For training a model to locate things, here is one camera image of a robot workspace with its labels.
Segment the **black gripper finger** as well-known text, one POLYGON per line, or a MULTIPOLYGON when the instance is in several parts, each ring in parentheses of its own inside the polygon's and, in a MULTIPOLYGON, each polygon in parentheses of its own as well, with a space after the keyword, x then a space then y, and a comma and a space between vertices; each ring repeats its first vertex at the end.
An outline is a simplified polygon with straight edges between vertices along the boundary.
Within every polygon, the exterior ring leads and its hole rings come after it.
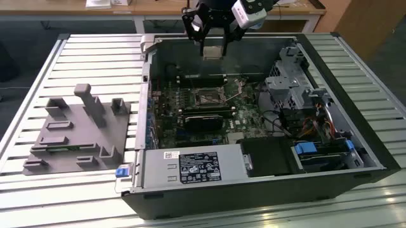
POLYGON ((199 43, 199 52, 203 56, 204 39, 209 31, 207 25, 208 7, 197 6, 196 8, 181 9, 181 20, 184 24, 188 39, 199 43))
POLYGON ((228 43, 232 41, 239 41, 244 36, 247 29, 241 29, 237 25, 233 30, 229 30, 229 25, 225 25, 223 27, 223 31, 221 56, 225 56, 228 43))

